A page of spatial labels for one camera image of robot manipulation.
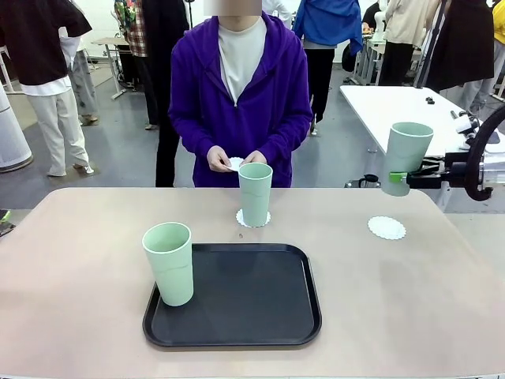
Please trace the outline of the person's right hand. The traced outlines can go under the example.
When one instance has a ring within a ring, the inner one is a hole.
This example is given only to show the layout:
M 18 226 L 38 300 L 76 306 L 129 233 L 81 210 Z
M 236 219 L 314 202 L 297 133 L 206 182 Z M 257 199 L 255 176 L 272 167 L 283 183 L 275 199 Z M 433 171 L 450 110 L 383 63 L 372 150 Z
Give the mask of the person's right hand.
M 220 146 L 214 145 L 208 150 L 207 160 L 211 171 L 219 173 L 231 172 L 230 159 Z

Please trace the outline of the person's left hand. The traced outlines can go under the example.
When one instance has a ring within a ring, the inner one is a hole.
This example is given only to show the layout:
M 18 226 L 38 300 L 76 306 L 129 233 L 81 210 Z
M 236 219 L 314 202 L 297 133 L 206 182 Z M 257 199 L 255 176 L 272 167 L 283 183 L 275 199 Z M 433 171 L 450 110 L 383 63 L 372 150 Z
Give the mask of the person's left hand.
M 267 159 L 265 156 L 258 150 L 251 152 L 242 162 L 241 165 L 247 163 L 263 163 L 267 164 Z

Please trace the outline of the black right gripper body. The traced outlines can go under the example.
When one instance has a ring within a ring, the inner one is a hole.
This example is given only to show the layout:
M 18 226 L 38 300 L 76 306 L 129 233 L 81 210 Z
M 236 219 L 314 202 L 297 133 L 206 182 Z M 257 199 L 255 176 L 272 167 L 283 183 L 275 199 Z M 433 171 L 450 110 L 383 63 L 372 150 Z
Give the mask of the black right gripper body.
M 448 152 L 444 157 L 446 179 L 451 186 L 479 186 L 481 157 L 470 152 Z

